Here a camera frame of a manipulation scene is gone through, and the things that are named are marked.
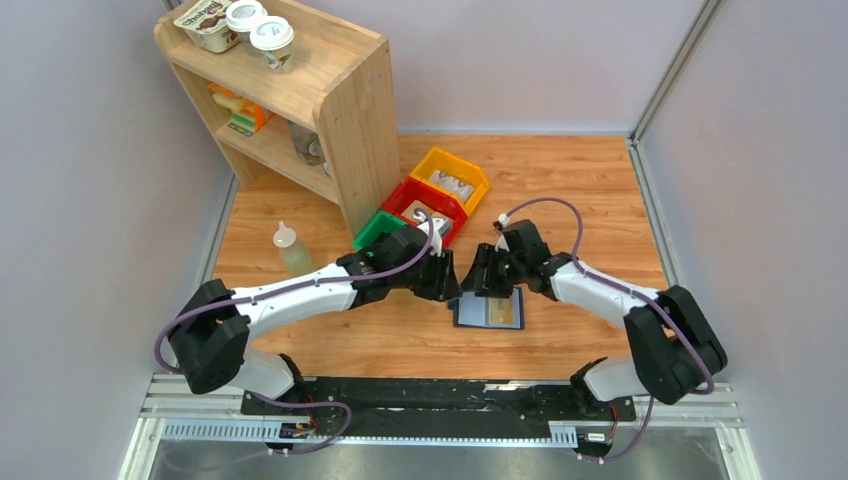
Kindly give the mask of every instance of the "gray floor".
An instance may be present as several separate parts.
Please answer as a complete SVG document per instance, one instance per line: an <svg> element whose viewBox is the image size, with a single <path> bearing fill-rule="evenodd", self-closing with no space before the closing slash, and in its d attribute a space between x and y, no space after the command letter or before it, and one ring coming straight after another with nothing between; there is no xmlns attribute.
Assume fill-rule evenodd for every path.
<svg viewBox="0 0 848 480"><path fill-rule="evenodd" d="M620 428L616 449L634 430ZM650 429L626 459L606 465L578 461L571 450L550 448L415 447L333 445L301 457L261 457L204 474L177 473L158 459L183 468L219 465L262 451L256 444L163 442L151 479L452 480L452 479L727 479L712 429Z"/></svg>

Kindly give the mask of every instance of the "cup lid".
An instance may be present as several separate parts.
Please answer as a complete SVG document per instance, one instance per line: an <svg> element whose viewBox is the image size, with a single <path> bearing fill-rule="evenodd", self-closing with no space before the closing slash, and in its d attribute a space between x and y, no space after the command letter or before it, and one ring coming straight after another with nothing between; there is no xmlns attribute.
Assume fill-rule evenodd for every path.
<svg viewBox="0 0 848 480"><path fill-rule="evenodd" d="M250 43L260 50L283 48L293 39L294 29L283 17L262 17L250 28Z"/></svg>
<svg viewBox="0 0 848 480"><path fill-rule="evenodd" d="M267 15L258 1L239 0L227 7L227 25L235 32L249 32L257 20Z"/></svg>

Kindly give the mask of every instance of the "metal frame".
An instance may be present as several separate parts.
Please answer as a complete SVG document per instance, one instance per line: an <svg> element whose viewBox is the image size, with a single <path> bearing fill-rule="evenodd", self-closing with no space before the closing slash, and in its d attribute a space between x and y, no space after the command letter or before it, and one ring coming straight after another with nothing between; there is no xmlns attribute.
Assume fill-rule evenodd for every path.
<svg viewBox="0 0 848 480"><path fill-rule="evenodd" d="M166 6L180 3L179 0L163 0ZM648 220L669 283L678 283L669 239L665 234L662 211L654 197L649 171L645 168L644 154L640 142L651 126L653 119L673 87L679 74L703 37L722 0L705 0L686 38L669 65L662 81L657 86L636 127L630 132L628 149L639 187L642 191ZM233 176L226 201L215 230L206 265L198 283L208 280L215 267L221 239L232 209L238 182ZM520 388L526 384L566 382L512 382L508 388ZM493 389L505 386L492 385ZM307 422L306 416L244 416L240 413L243 391L225 387L208 395L192 395L181 375L154 375L136 424L135 432L121 468L121 479L147 479L154 458L163 439L191 438L194 440L217 441L265 441L268 432L283 422ZM647 408L647 399L637 398L635 405L640 417L629 422L638 425ZM716 391L707 397L689 395L677 405L656 404L651 419L656 427L696 427L713 429L721 446L725 467L731 480L759 479L760 474L753 457L744 421L729 384L716 384ZM606 426L606 422L554 422L551 425L553 440L503 442L491 439L411 439L395 437L343 437L339 443L372 445L453 445L453 446L519 446L559 447L566 445L556 439L565 440L576 428Z"/></svg>

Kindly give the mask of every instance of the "wooden shelf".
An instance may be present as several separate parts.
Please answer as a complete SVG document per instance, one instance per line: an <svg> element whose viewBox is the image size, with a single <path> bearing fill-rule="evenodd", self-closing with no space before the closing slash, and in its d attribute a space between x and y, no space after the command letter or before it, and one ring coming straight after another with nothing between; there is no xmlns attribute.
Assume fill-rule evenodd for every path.
<svg viewBox="0 0 848 480"><path fill-rule="evenodd" d="M288 123L279 115L271 118L251 137L224 125L215 131L215 138L338 205L333 180L321 166L306 165L298 158L289 136Z"/></svg>
<svg viewBox="0 0 848 480"><path fill-rule="evenodd" d="M273 73L241 45L212 53L174 20L197 0L167 13L153 37L239 181L269 168L339 206L356 237L400 184L397 118L386 37L291 0L262 0L294 28L291 73ZM277 114L252 137L227 127L230 111L212 99L215 82ZM286 119L318 134L333 177L296 156Z"/></svg>

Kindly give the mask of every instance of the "white lid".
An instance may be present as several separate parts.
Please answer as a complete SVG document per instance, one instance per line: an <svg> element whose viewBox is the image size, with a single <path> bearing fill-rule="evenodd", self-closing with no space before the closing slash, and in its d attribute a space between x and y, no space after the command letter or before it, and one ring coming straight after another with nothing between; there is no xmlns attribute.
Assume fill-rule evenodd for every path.
<svg viewBox="0 0 848 480"><path fill-rule="evenodd" d="M263 17L250 28L250 43L259 50L283 48L293 39L294 29L283 17Z"/></svg>
<svg viewBox="0 0 848 480"><path fill-rule="evenodd" d="M285 222L280 222L280 229L274 233L274 245L279 248L291 246L297 240L297 234L291 228L287 227Z"/></svg>
<svg viewBox="0 0 848 480"><path fill-rule="evenodd" d="M250 27L268 11L256 0L239 0L227 8L227 25L234 32L249 32Z"/></svg>

